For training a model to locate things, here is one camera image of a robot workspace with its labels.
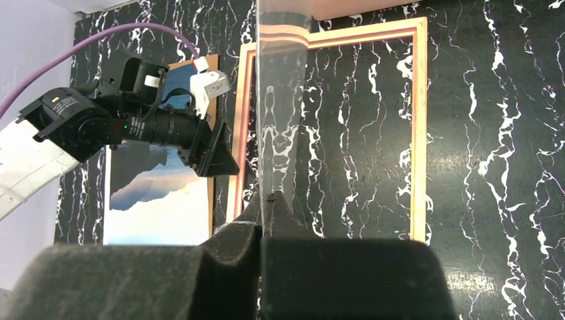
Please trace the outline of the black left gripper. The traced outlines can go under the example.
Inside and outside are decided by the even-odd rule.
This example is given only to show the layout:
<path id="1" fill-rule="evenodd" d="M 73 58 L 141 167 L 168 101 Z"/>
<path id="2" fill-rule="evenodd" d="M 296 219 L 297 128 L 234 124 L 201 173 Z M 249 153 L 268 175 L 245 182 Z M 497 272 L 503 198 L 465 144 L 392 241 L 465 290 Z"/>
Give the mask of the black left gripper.
<path id="1" fill-rule="evenodd" d="M 194 74 L 193 61 L 189 64 Z M 97 135 L 100 145 L 116 147 L 126 140 L 173 147 L 183 165 L 199 177 L 238 175 L 239 166 L 227 145 L 226 122 L 209 125 L 209 114 L 196 116 L 189 82 L 170 91 L 165 86 L 170 68 L 128 57 L 111 64 L 93 85 L 93 103 L 109 112 Z"/>

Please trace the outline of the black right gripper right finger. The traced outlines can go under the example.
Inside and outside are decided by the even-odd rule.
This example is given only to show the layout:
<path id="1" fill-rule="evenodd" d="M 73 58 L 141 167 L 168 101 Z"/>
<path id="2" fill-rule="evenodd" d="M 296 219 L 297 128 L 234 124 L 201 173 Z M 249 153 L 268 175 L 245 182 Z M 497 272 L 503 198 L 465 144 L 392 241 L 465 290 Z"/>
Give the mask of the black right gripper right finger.
<path id="1" fill-rule="evenodd" d="M 420 241 L 321 239 L 284 195 L 261 201 L 263 319 L 455 319 L 433 250 Z"/>

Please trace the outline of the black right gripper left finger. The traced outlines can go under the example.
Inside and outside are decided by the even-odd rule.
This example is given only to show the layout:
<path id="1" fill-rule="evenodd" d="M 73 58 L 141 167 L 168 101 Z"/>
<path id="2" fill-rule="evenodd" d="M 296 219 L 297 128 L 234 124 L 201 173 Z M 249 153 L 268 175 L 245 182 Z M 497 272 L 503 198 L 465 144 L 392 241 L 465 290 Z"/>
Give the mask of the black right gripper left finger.
<path id="1" fill-rule="evenodd" d="M 56 245 L 26 268 L 2 319 L 254 319 L 261 199 L 197 246 Z"/>

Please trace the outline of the blue sky landscape photo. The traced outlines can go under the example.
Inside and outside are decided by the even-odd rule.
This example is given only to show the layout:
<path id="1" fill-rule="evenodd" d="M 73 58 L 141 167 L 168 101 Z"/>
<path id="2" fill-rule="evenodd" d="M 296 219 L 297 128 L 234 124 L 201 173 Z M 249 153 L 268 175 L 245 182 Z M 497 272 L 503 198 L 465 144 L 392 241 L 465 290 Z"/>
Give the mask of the blue sky landscape photo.
<path id="1" fill-rule="evenodd" d="M 103 244 L 191 246 L 212 235 L 214 180 L 175 148 L 124 141 L 106 152 Z"/>

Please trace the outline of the pink wooden picture frame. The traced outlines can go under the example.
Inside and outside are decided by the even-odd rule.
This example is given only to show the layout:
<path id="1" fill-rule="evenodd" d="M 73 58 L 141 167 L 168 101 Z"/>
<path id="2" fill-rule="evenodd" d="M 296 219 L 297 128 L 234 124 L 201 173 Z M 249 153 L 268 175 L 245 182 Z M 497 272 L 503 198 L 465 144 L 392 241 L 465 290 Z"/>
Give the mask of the pink wooden picture frame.
<path id="1" fill-rule="evenodd" d="M 410 238 L 413 241 L 426 241 L 426 148 L 427 148 L 427 52 L 428 21 L 425 17 L 391 21 L 372 25 L 363 25 L 309 33 L 298 26 L 283 25 L 278 31 L 274 26 L 269 32 L 276 40 L 297 39 L 307 49 L 321 49 L 369 43 L 391 39 L 410 37 L 412 39 L 412 129 L 410 146 Z M 251 106 L 251 80 L 253 63 L 257 53 L 256 43 L 241 45 L 239 53 L 237 97 L 235 102 L 235 119 L 233 129 L 232 155 L 240 172 L 229 179 L 227 200 L 227 218 L 230 223 L 241 214 L 243 198 L 243 182 L 245 179 L 245 155 L 247 150 L 247 134 L 249 108 Z"/>

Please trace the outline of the clear acrylic sheet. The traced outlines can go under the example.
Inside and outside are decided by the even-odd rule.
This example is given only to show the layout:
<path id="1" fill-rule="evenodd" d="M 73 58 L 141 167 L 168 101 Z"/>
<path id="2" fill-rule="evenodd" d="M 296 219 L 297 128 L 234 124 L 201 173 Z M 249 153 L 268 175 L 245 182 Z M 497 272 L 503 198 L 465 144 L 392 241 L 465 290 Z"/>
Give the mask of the clear acrylic sheet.
<path id="1" fill-rule="evenodd" d="M 312 1 L 258 1 L 256 110 L 263 231 L 292 211 Z"/>

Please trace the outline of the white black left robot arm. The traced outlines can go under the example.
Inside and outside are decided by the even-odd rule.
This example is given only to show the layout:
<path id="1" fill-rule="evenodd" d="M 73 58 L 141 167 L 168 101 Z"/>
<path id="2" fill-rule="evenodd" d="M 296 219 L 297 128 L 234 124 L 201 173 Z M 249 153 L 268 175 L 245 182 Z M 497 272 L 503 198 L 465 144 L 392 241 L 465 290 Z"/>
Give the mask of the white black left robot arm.
<path id="1" fill-rule="evenodd" d="M 227 93 L 227 76 L 205 58 L 186 87 L 165 89 L 169 68 L 138 57 L 104 79 L 51 89 L 1 131 L 1 216 L 104 147 L 140 141 L 177 150 L 199 177 L 236 175 L 226 123 L 209 123 L 211 101 Z"/>

